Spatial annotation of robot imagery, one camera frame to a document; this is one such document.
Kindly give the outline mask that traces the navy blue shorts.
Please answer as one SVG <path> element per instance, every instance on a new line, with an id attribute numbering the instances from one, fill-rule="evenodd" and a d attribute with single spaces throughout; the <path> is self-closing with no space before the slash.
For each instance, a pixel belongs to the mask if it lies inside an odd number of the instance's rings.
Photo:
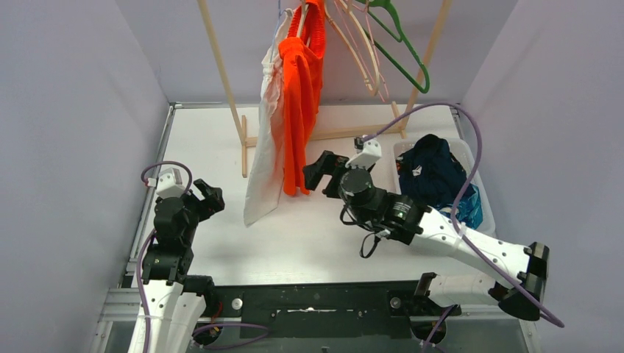
<path id="1" fill-rule="evenodd" d="M 467 173 L 436 135 L 420 138 L 396 160 L 400 192 L 436 209 L 450 206 L 467 180 Z"/>

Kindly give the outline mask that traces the orange shorts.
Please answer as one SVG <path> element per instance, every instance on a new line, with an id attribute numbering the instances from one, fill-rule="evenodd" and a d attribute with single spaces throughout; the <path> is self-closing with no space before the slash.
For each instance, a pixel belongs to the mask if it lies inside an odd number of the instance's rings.
<path id="1" fill-rule="evenodd" d="M 305 148 L 316 125 L 323 86 L 323 63 L 326 48 L 325 3 L 308 1 L 307 27 L 310 45 L 296 37 L 300 7 L 294 11 L 288 35 L 278 46 L 284 76 L 284 181 L 283 192 L 289 196 L 309 191 L 304 186 L 302 168 L 306 165 Z"/>

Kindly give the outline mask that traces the clear plastic basket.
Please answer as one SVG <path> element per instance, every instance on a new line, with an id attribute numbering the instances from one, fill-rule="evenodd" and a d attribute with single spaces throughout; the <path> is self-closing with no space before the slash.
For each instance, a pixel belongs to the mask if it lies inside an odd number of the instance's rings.
<path id="1" fill-rule="evenodd" d="M 450 152 L 460 162 L 467 174 L 472 171 L 472 167 L 475 164 L 475 154 L 472 153 L 469 145 L 459 138 L 446 138 L 448 142 Z M 396 160 L 402 153 L 412 149 L 415 145 L 415 140 L 401 140 L 396 142 L 392 147 L 392 157 Z M 486 189 L 484 187 L 481 176 L 477 172 L 471 180 L 471 184 L 478 186 L 481 195 L 481 204 L 483 209 L 483 223 L 477 228 L 477 231 L 496 238 L 495 234 L 495 221 L 490 206 Z"/>

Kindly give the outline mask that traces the blue patterned shorts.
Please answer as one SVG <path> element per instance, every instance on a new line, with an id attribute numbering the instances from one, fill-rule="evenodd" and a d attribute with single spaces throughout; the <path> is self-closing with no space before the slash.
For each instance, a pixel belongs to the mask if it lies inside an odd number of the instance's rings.
<path id="1" fill-rule="evenodd" d="M 483 223 L 483 209 L 478 186 L 471 184 L 460 199 L 454 212 L 458 223 L 477 229 Z"/>

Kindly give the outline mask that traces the pink hanger of blue shorts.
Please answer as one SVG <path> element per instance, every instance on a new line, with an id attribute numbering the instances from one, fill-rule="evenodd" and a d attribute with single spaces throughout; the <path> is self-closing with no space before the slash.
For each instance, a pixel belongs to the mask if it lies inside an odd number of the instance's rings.
<path id="1" fill-rule="evenodd" d="M 389 98 L 386 80 L 380 72 L 380 58 L 375 48 L 369 16 L 370 1 L 333 1 L 338 14 L 336 31 L 352 56 L 366 90 L 382 102 Z"/>

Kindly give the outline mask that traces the wooden hanger of orange shorts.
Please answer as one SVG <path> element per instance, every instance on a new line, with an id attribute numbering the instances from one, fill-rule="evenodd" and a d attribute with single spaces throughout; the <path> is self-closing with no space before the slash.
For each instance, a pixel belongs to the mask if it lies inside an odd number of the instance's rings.
<path id="1" fill-rule="evenodd" d="M 299 17 L 299 23 L 298 23 L 298 26 L 297 26 L 297 30 L 296 30 L 296 37 L 301 39 L 302 42 L 306 46 L 309 46 L 310 45 L 310 41 L 311 41 L 311 39 L 309 38 L 309 30 L 308 30 L 308 27 L 307 27 L 309 3 L 306 0 L 301 0 L 300 3 L 301 3 L 301 6 L 300 6 L 300 17 Z"/>

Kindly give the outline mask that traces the green hanger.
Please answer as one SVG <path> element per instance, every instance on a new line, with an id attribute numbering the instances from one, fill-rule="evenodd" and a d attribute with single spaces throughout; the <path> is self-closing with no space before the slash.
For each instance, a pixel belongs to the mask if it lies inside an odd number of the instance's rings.
<path id="1" fill-rule="evenodd" d="M 417 91 L 419 91 L 420 93 L 428 93 L 430 91 L 430 75 L 428 72 L 428 68 L 423 63 L 418 53 L 416 52 L 415 48 L 412 46 L 411 42 L 409 41 L 406 34 L 404 33 L 398 10 L 392 4 L 392 1 L 391 0 L 373 0 L 373 1 L 358 0 L 358 3 L 361 3 L 365 7 L 368 8 L 368 10 L 364 10 L 364 12 L 368 14 L 377 24 L 379 24 L 381 28 L 394 39 L 395 42 L 401 43 L 407 48 L 407 50 L 409 51 L 409 53 L 411 54 L 411 56 L 416 61 L 417 65 L 419 66 L 420 72 L 424 75 L 424 78 L 423 78 L 424 84 L 422 85 L 414 77 L 412 77 L 412 75 L 410 75 L 410 73 L 407 70 L 405 70 L 386 51 L 386 49 L 383 48 L 373 38 L 373 36 L 369 32 L 365 30 L 364 33 L 366 37 L 369 40 L 372 40 L 372 44 L 375 46 L 375 48 L 378 49 L 382 53 L 382 55 L 390 61 L 390 63 L 413 85 L 414 88 L 416 88 Z M 385 10 L 389 14 L 389 17 L 394 25 L 394 30 L 386 26 L 374 13 L 371 12 L 371 9 L 376 8 L 376 7 Z"/>

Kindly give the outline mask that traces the wooden hanger of navy shorts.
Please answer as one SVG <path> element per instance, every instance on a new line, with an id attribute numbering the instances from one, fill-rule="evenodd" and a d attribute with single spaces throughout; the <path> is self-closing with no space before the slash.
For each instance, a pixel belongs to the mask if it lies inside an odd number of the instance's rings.
<path id="1" fill-rule="evenodd" d="M 326 1 L 325 18 L 346 46 L 369 94 L 377 96 L 382 84 L 378 58 L 357 11 L 354 1 Z"/>

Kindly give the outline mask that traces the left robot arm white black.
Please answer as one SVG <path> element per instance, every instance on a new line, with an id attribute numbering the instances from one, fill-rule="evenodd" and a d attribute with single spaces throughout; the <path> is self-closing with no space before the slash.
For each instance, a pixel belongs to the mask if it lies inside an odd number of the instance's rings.
<path id="1" fill-rule="evenodd" d="M 224 210 L 222 190 L 203 179 L 193 185 L 201 198 L 192 190 L 157 198 L 154 229 L 137 271 L 140 308 L 129 352 L 185 352 L 198 320 L 219 308 L 212 277 L 188 270 L 196 228 Z"/>

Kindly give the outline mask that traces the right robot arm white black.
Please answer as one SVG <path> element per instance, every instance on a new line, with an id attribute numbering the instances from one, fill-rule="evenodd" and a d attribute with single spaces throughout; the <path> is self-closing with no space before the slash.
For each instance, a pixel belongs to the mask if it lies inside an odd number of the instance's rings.
<path id="1" fill-rule="evenodd" d="M 305 187 L 315 190 L 322 177 L 329 175 L 323 194 L 342 200 L 341 213 L 350 216 L 347 225 L 368 231 L 375 236 L 375 244 L 395 240 L 421 254 L 450 257 L 478 270 L 474 276 L 423 274 L 414 293 L 420 312 L 486 304 L 526 321 L 545 317 L 540 304 L 547 281 L 547 246 L 537 242 L 523 246 L 455 227 L 438 210 L 374 186 L 368 169 L 349 168 L 347 161 L 347 157 L 324 151 L 303 168 Z"/>

